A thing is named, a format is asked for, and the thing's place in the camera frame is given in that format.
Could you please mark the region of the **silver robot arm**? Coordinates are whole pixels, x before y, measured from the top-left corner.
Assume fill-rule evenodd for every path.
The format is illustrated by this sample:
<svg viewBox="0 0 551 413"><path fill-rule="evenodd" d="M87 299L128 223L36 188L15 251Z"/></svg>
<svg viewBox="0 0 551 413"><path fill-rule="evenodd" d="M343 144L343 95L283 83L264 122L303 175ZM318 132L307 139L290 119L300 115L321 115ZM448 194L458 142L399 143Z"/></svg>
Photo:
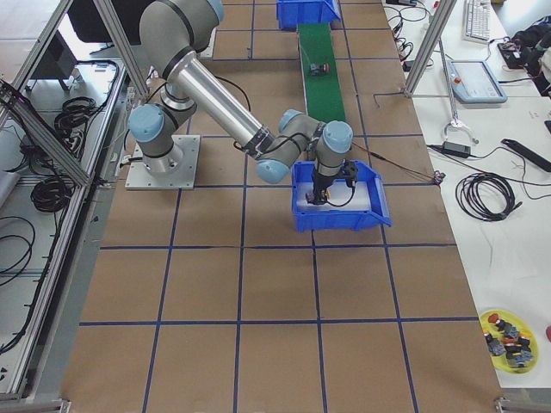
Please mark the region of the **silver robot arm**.
<svg viewBox="0 0 551 413"><path fill-rule="evenodd" d="M158 103L144 104L130 116L129 128L146 167L152 172L176 167L183 154L172 134L201 108L234 138L238 150L256 160L256 172L263 181L280 182L298 157L311 149L315 162L313 190L306 197L309 203L328 203L328 189L337 179L354 188L357 168L346 157L353 137L348 123L325 123L289 109L274 135L198 59L197 53L208 46L223 17L220 1L154 1L143 11L141 44L166 82Z"/></svg>

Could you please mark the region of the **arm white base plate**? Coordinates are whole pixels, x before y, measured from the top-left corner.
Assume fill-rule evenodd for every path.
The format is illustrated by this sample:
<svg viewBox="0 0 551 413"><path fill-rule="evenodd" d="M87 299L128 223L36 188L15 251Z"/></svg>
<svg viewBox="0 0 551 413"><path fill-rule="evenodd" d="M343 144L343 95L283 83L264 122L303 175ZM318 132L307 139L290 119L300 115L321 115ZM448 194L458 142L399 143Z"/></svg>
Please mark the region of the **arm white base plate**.
<svg viewBox="0 0 551 413"><path fill-rule="evenodd" d="M136 144L133 156L141 160L132 162L126 179L129 190L193 190L200 153L200 135L173 134L171 152L160 158L143 155Z"/></svg>

